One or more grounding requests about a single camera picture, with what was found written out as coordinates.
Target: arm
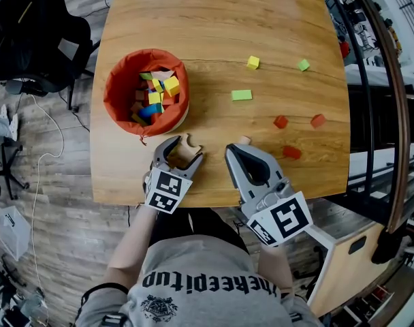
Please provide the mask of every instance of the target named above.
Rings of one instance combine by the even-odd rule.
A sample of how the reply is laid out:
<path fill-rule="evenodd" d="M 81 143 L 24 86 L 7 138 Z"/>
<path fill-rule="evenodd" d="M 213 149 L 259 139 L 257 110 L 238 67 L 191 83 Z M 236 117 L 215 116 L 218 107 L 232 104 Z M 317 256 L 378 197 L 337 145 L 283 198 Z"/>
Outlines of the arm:
<path fill-rule="evenodd" d="M 258 273 L 283 293 L 293 292 L 293 279 L 283 246 L 261 245 Z"/>
<path fill-rule="evenodd" d="M 115 249 L 103 283 L 119 283 L 130 289 L 138 280 L 158 211 L 141 205 L 131 227 Z"/>

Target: gray t-shirt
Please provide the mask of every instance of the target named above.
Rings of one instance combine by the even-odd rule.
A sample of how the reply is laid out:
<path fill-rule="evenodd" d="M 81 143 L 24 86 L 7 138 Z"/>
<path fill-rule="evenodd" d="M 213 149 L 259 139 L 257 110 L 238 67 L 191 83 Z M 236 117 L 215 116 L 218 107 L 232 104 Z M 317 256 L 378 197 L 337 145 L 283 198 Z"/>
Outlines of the gray t-shirt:
<path fill-rule="evenodd" d="M 245 251 L 218 238 L 159 241 L 149 248 L 142 272 L 128 295 L 118 285 L 89 291 L 76 326 L 101 326 L 113 313 L 135 327 L 321 326 L 303 299 L 282 297 L 254 271 Z"/>

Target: wooden floor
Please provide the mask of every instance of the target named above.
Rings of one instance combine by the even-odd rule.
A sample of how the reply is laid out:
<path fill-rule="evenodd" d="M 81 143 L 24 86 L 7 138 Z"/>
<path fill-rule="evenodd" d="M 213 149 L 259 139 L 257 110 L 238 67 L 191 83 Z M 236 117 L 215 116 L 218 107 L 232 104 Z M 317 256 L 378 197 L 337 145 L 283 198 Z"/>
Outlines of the wooden floor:
<path fill-rule="evenodd" d="M 66 0 L 70 13 L 86 15 L 105 7 L 104 0 Z M 86 19 L 92 28 L 93 41 L 97 41 L 103 30 L 108 10 L 92 14 Z M 96 53 L 89 61 L 93 71 Z M 80 120 L 89 126 L 89 101 L 92 79 L 76 82 L 74 103 L 80 106 Z M 0 107 L 8 106 L 12 115 L 18 105 L 19 96 L 8 95 L 0 86 Z M 74 321 L 80 305 L 81 295 L 95 285 L 103 274 L 113 249 L 127 229 L 125 205 L 98 204 L 93 201 L 91 169 L 89 161 L 89 133 L 77 118 L 66 110 L 59 95 L 52 93 L 37 98 L 41 105 L 59 124 L 65 139 L 65 150 L 60 158 L 45 157 L 41 162 L 41 181 L 35 209 L 35 249 L 40 278 L 49 306 L 51 326 L 67 326 Z M 37 185 L 37 160 L 49 151 L 57 154 L 61 148 L 61 137 L 54 124 L 35 106 L 33 98 L 23 95 L 18 114 L 20 117 L 19 139 L 24 145 L 14 164 L 18 179 L 30 183 L 30 189 L 19 191 L 18 200 L 7 196 L 4 182 L 1 184 L 0 207 L 15 205 L 31 223 L 32 203 Z M 362 227 L 368 220 L 324 200 L 314 200 L 315 223 L 335 237 L 341 237 Z M 233 216 L 220 211 L 221 216 L 232 223 Z M 248 230 L 241 235 L 257 262 L 259 241 Z M 315 241 L 301 234 L 287 243 L 292 270 L 304 272 L 317 267 L 317 255 L 313 252 Z M 0 255 L 4 248 L 0 243 Z M 16 265 L 20 276 L 31 292 L 37 285 L 35 264 L 31 245 L 29 252 Z M 308 280 L 295 282 L 298 292 Z"/>

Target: white cable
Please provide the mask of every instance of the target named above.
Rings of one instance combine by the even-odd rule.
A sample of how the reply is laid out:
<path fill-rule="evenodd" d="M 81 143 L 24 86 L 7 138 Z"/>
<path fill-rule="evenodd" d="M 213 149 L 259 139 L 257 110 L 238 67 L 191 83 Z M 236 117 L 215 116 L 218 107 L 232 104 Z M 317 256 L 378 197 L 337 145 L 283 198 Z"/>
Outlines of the white cable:
<path fill-rule="evenodd" d="M 39 283 L 39 288 L 41 289 L 42 293 L 44 294 L 44 289 L 42 288 L 41 279 L 39 277 L 39 270 L 37 269 L 36 251 L 35 251 L 35 239 L 34 239 L 34 231 L 33 231 L 33 223 L 35 221 L 35 207 L 36 207 L 36 200 L 37 200 L 37 192 L 39 191 L 39 182 L 40 182 L 40 179 L 41 179 L 41 174 L 40 174 L 40 171 L 39 171 L 39 163 L 41 162 L 41 159 L 43 157 L 47 156 L 47 155 L 48 156 L 51 156 L 51 157 L 60 157 L 62 155 L 62 153 L 63 153 L 63 149 L 65 148 L 65 140 L 63 139 L 62 130 L 60 129 L 59 125 L 57 125 L 57 122 L 44 109 L 42 109 L 39 106 L 39 104 L 37 104 L 35 96 L 34 95 L 31 95 L 31 96 L 34 99 L 36 106 L 40 110 L 42 110 L 44 112 L 44 114 L 46 116 L 48 116 L 51 119 L 51 121 L 56 125 L 57 129 L 60 132 L 60 136 L 62 137 L 62 147 L 61 147 L 60 153 L 58 155 L 53 155 L 52 153 L 44 153 L 39 158 L 39 160 L 37 161 L 37 185 L 36 185 L 35 199 L 33 201 L 33 210 L 31 212 L 31 243 L 33 244 L 33 257 L 35 258 L 35 268 L 36 268 L 37 282 Z M 45 297 L 44 296 L 42 297 L 42 299 L 44 300 L 44 304 L 45 304 L 45 308 L 46 308 L 46 323 L 45 323 L 45 327 L 47 327 L 48 321 L 50 319 L 50 314 L 48 312 L 48 305 L 46 304 L 46 301 L 45 301 Z"/>

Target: small wooden block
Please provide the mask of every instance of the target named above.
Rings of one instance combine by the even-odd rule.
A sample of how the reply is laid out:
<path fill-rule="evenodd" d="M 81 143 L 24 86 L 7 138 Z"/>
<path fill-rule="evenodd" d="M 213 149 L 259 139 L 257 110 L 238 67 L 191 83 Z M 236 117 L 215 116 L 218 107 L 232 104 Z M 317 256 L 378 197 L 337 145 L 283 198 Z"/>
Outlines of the small wooden block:
<path fill-rule="evenodd" d="M 259 67 L 259 64 L 260 64 L 260 58 L 250 56 L 248 58 L 248 63 L 246 64 L 246 66 L 250 69 L 257 69 Z"/>
<path fill-rule="evenodd" d="M 146 73 L 139 73 L 140 77 L 144 80 L 152 80 L 153 76 L 151 75 L 150 72 L 146 72 Z"/>
<path fill-rule="evenodd" d="M 139 116 L 142 118 L 150 117 L 151 115 L 160 112 L 161 113 L 161 104 L 151 104 L 150 106 L 147 106 L 143 108 L 141 111 L 139 111 Z"/>
<path fill-rule="evenodd" d="M 160 93 L 159 92 L 151 92 L 148 94 L 148 100 L 150 104 L 157 104 L 161 103 Z"/>
<path fill-rule="evenodd" d="M 141 110 L 141 109 L 143 109 L 144 107 L 141 105 L 141 103 L 139 103 L 139 102 L 134 102 L 134 104 L 133 104 L 133 106 L 131 107 L 131 111 L 134 113 L 134 114 L 137 114 L 137 113 L 139 113 L 139 111 Z"/>
<path fill-rule="evenodd" d="M 171 97 L 180 93 L 180 82 L 175 76 L 171 76 L 170 78 L 163 81 L 163 83 L 165 85 L 166 91 L 169 93 Z"/>
<path fill-rule="evenodd" d="M 199 151 L 202 149 L 200 145 L 198 146 L 191 146 L 187 142 L 189 139 L 188 134 L 183 134 L 180 139 L 180 144 L 177 145 L 177 154 L 178 156 L 182 157 L 186 161 L 191 161 L 195 155 L 199 153 Z"/>
<path fill-rule="evenodd" d="M 236 90 L 232 91 L 232 100 L 234 101 L 246 101 L 253 98 L 251 90 Z"/>
<path fill-rule="evenodd" d="M 310 67 L 310 63 L 306 59 L 303 59 L 298 63 L 298 67 L 300 68 L 301 72 L 303 72 Z"/>
<path fill-rule="evenodd" d="M 135 122 L 137 122 L 139 125 L 141 125 L 141 126 L 143 126 L 143 127 L 145 127 L 145 126 L 148 126 L 148 124 L 143 120 L 143 119 L 141 119 L 137 114 L 132 114 L 131 115 L 131 118 L 135 121 Z"/>
<path fill-rule="evenodd" d="M 319 126 L 322 126 L 326 121 L 327 119 L 325 119 L 323 114 L 318 114 L 311 119 L 310 123 L 314 128 L 318 128 Z"/>
<path fill-rule="evenodd" d="M 145 91 L 143 90 L 136 90 L 135 99 L 137 101 L 145 100 Z"/>
<path fill-rule="evenodd" d="M 240 137 L 238 144 L 250 145 L 251 144 L 251 139 L 249 137 L 242 136 L 242 137 Z"/>
<path fill-rule="evenodd" d="M 285 146 L 283 148 L 283 155 L 286 157 L 293 157 L 294 159 L 299 159 L 301 157 L 301 150 L 293 148 L 292 146 Z"/>
<path fill-rule="evenodd" d="M 165 81 L 166 79 L 174 75 L 174 70 L 168 70 L 167 72 L 151 72 L 151 75 L 154 79 Z"/>
<path fill-rule="evenodd" d="M 276 117 L 274 121 L 274 125 L 277 126 L 278 128 L 285 128 L 288 122 L 289 120 L 287 120 L 285 116 L 280 115 Z"/>
<path fill-rule="evenodd" d="M 146 90 L 148 88 L 148 83 L 146 80 L 142 80 L 139 84 L 139 88 L 142 90 Z"/>
<path fill-rule="evenodd" d="M 161 103 L 162 103 L 164 106 L 171 106 L 172 104 L 175 104 L 175 103 L 176 103 L 176 99 L 177 99 L 177 97 L 176 97 L 176 96 L 171 97 L 171 96 L 169 95 L 169 93 L 165 91 L 165 92 L 163 93 L 163 99 L 161 100 Z"/>
<path fill-rule="evenodd" d="M 156 112 L 153 115 L 151 115 L 151 124 L 153 124 L 154 122 L 156 122 L 159 119 L 160 115 L 161 115 L 160 112 Z"/>
<path fill-rule="evenodd" d="M 158 81 L 157 79 L 152 79 L 152 82 L 153 82 L 154 90 L 156 90 L 157 92 L 163 92 L 163 89 L 161 88 L 161 85 L 160 85 L 160 81 Z"/>
<path fill-rule="evenodd" d="M 156 92 L 153 81 L 152 80 L 147 80 L 146 82 L 148 83 L 149 90 Z"/>

